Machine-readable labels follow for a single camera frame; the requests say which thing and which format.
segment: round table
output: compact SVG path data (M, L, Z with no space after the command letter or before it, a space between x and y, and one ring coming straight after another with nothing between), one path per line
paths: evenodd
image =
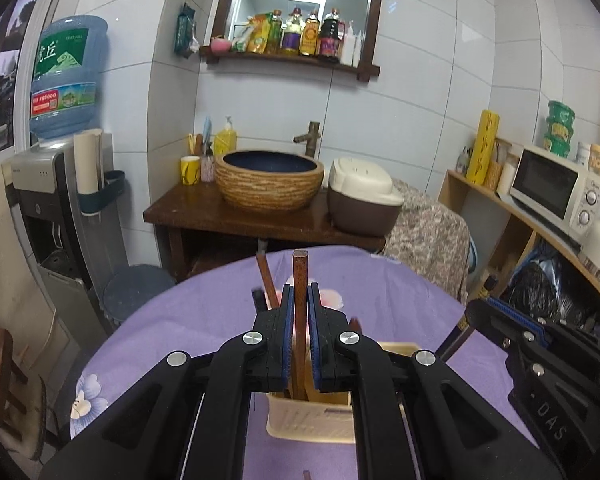
M415 342L435 350L462 316L463 307L409 267L344 246L309 248L309 277L320 285L325 306L357 317L365 335L377 341ZM269 253L277 289L291 280L291 251ZM72 438L165 355L214 352L250 330L255 309L251 289L262 286L255 258L194 276L157 296L116 330L84 368L72 408ZM507 400L513 386L506 354L474 333L448 364L507 420L533 441ZM250 408L244 478L313 480L358 477L355 448L309 444L267 434L264 394Z

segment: pink bowl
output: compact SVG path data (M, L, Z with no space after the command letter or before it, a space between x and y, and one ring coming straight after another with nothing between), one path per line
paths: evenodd
M211 52L220 54L221 52L229 52L231 50L231 41L225 38L211 38Z

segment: microwave knob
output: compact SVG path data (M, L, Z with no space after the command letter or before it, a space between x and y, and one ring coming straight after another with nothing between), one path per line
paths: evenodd
M594 205L596 200L598 200L598 196L596 195L595 191L587 191L585 198L587 199L587 204L589 205Z
M582 225L587 225L589 223L589 213L586 211L581 211L578 215L578 220Z

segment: bronze faucet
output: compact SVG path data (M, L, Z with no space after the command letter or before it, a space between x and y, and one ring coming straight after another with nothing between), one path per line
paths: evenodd
M315 156L315 147L317 146L318 139L320 138L318 128L320 128L320 123L317 123L316 121L309 121L309 132L304 135L294 137L294 143L296 144L306 141L306 149L304 150L304 154L306 156Z

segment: stone textured sink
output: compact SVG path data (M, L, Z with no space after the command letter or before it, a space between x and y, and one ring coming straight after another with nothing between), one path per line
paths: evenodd
M253 211L293 211L320 189L324 166L293 153L237 150L216 157L216 182L228 203Z

